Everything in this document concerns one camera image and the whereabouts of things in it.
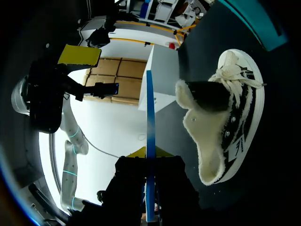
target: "sneaker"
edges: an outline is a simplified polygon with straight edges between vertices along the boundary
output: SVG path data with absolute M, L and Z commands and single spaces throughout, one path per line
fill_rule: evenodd
M 260 71 L 245 52 L 223 52 L 216 73 L 204 82 L 178 81 L 176 101 L 188 109 L 183 124 L 198 148 L 203 184 L 232 178 L 256 133 L 264 106 Z

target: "dark table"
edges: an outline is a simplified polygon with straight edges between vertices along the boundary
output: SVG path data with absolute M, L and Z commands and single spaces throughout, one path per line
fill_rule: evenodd
M 208 80 L 220 54 L 230 48 L 248 53 L 268 84 L 261 122 L 237 174 L 224 183 L 201 183 L 197 147 L 182 124 L 187 110 L 176 102 L 156 114 L 156 144 L 183 158 L 202 208 L 214 208 L 229 218 L 267 216 L 281 211 L 282 200 L 294 192 L 299 178 L 295 170 L 300 151 L 298 62 L 289 43 L 265 51 L 245 24 L 216 2 L 178 50 L 181 79 Z

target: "white shoelace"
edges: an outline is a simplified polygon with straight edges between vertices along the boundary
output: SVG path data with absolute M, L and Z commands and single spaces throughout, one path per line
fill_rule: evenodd
M 240 105 L 240 97 L 242 95 L 242 86 L 248 85 L 259 89 L 263 86 L 260 82 L 247 78 L 248 71 L 242 70 L 238 65 L 228 65 L 221 69 L 217 69 L 216 73 L 209 79 L 209 81 L 215 81 L 222 83 L 224 87 L 234 94 L 237 108 Z

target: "red object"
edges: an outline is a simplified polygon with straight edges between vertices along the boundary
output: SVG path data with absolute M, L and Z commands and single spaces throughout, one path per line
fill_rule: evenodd
M 175 49 L 175 45 L 173 43 L 170 43 L 169 48 Z

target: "blue stick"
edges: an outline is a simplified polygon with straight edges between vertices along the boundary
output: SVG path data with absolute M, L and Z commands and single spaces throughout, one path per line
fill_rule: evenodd
M 154 90 L 152 86 L 151 71 L 146 72 L 147 84 L 147 141 L 146 141 L 146 158 L 156 158 L 155 145 L 155 106 Z M 155 177 L 154 168 L 150 165 L 149 174 L 146 178 L 146 221 L 151 222 L 155 217 Z

